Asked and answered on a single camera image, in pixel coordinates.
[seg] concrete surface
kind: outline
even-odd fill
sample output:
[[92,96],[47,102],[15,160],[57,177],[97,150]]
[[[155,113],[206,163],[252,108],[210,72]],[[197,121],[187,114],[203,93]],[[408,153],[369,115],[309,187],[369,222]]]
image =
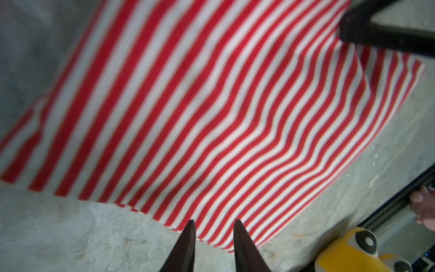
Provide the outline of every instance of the concrete surface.
[[[96,0],[0,2],[0,136],[48,89]],[[435,31],[435,2],[405,0],[378,22]],[[297,271],[340,232],[435,162],[435,60],[394,120],[311,206],[260,251],[273,271]],[[8,271],[158,271],[178,234],[111,205],[0,183],[0,266]],[[235,271],[234,258],[197,243],[195,271]]]

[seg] striped cloth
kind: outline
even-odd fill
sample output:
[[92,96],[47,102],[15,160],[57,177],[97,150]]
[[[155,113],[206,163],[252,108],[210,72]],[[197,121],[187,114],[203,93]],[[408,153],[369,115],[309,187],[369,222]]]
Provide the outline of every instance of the striped cloth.
[[344,44],[349,0],[101,1],[1,178],[116,203],[233,249],[270,240],[397,113],[423,65]]

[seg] yellow object with eyes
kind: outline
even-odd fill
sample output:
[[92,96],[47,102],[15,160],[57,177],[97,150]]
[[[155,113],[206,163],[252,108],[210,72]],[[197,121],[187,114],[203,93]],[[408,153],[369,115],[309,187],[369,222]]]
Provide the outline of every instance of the yellow object with eyes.
[[386,254],[378,257],[375,235],[354,228],[333,242],[316,259],[316,272],[412,272],[403,258]]

